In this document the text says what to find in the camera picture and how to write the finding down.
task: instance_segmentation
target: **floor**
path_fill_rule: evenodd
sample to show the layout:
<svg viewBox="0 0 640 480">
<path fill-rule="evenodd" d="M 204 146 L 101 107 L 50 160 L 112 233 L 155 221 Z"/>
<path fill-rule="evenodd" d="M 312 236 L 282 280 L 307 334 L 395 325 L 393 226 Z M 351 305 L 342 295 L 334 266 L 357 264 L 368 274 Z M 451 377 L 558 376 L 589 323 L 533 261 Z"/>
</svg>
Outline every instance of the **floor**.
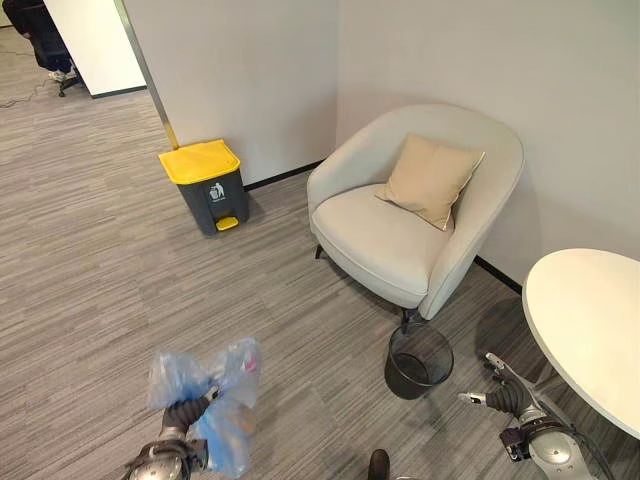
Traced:
<svg viewBox="0 0 640 480">
<path fill-rule="evenodd" d="M 0 51 L 29 48 L 2 29 Z M 157 160 L 168 145 L 146 91 L 58 98 L 30 56 L 0 61 L 0 103 L 44 85 L 0 110 L 0 478 L 119 478 L 159 430 L 154 352 L 207 362 L 247 335 L 265 360 L 247 479 L 363 479 L 375 448 L 398 475 L 539 478 L 503 452 L 506 415 L 455 399 L 494 386 L 478 350 L 542 368 L 511 290 L 473 266 L 433 320 L 452 376 L 400 400 L 382 375 L 399 312 L 314 260 L 306 174 L 252 191 L 248 224 L 203 238 Z M 555 397 L 619 479 L 638 478 L 637 440 L 568 388 Z"/>
</svg>

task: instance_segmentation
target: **mesh wastebasket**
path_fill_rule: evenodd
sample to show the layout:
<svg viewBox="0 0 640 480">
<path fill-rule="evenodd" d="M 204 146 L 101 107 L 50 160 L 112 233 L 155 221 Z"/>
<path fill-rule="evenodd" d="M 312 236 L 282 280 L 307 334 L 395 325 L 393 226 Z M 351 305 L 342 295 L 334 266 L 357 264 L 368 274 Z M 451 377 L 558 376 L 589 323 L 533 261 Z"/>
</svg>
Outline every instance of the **mesh wastebasket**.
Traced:
<svg viewBox="0 0 640 480">
<path fill-rule="evenodd" d="M 426 323 L 406 323 L 389 340 L 384 378 L 398 397 L 413 400 L 444 382 L 453 369 L 447 339 Z"/>
</svg>

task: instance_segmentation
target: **cable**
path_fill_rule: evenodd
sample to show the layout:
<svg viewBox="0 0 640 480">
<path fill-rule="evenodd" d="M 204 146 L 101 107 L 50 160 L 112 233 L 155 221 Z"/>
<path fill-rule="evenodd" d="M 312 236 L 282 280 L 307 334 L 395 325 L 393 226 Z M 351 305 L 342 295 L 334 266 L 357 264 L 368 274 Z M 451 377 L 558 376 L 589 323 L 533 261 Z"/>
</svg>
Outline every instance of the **cable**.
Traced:
<svg viewBox="0 0 640 480">
<path fill-rule="evenodd" d="M 31 94 L 28 97 L 25 98 L 12 98 L 11 100 L 9 100 L 6 103 L 0 103 L 0 108 L 11 108 L 13 107 L 16 103 L 20 103 L 20 102 L 24 102 L 24 103 L 28 103 L 31 101 L 31 99 L 38 94 L 38 89 L 43 88 L 46 83 L 47 83 L 48 79 L 45 79 L 42 83 L 37 84 L 36 86 L 33 87 L 33 92 L 31 92 Z"/>
<path fill-rule="evenodd" d="M 8 50 L 0 50 L 0 53 L 5 53 L 5 54 L 9 54 L 9 55 L 22 55 L 22 56 L 27 56 L 27 57 L 33 57 L 33 52 L 31 53 L 27 53 L 27 52 L 13 52 L 13 51 L 8 51 Z M 6 103 L 0 103 L 0 108 L 11 108 L 13 107 L 16 103 L 28 103 L 31 101 L 31 99 L 38 94 L 38 89 L 43 88 L 45 86 L 45 84 L 47 83 L 47 80 L 45 79 L 42 83 L 39 83 L 37 85 L 35 85 L 33 87 L 33 92 L 31 92 L 31 95 L 29 95 L 28 97 L 25 98 L 12 98 L 11 100 L 9 100 Z"/>
<path fill-rule="evenodd" d="M 582 443 L 587 447 L 589 453 L 593 455 L 593 458 L 595 458 L 596 462 L 600 465 L 600 468 L 607 477 L 607 480 L 615 480 L 613 472 L 611 471 L 611 467 L 609 466 L 609 462 L 607 462 L 607 458 L 604 456 L 604 453 L 602 453 L 602 450 L 600 450 L 596 443 L 584 433 L 579 432 L 575 427 L 569 429 L 569 433 L 576 437 L 578 440 L 582 441 Z"/>
</svg>

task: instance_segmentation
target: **blue plastic bag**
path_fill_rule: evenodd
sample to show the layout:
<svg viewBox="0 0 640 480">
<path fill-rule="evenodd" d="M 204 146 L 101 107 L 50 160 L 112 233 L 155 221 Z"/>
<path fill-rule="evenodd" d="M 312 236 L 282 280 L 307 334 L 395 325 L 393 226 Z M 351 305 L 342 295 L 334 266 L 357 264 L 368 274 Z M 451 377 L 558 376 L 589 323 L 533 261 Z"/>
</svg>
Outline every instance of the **blue plastic bag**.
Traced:
<svg viewBox="0 0 640 480">
<path fill-rule="evenodd" d="M 262 354 L 253 338 L 229 345 L 208 368 L 192 355 L 160 352 L 149 372 L 148 404 L 152 409 L 167 408 L 217 386 L 218 398 L 196 422 L 194 432 L 207 439 L 209 469 L 238 478 L 249 468 L 261 369 Z"/>
</svg>

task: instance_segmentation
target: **round table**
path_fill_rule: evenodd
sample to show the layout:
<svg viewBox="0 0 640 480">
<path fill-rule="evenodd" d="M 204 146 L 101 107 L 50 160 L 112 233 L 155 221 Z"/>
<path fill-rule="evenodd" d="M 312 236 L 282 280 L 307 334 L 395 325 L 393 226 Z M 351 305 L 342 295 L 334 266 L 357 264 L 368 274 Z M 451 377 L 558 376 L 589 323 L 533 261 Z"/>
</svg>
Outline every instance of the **round table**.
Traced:
<svg viewBox="0 0 640 480">
<path fill-rule="evenodd" d="M 562 378 L 640 438 L 640 262 L 582 248 L 552 253 L 529 272 L 522 303 Z"/>
</svg>

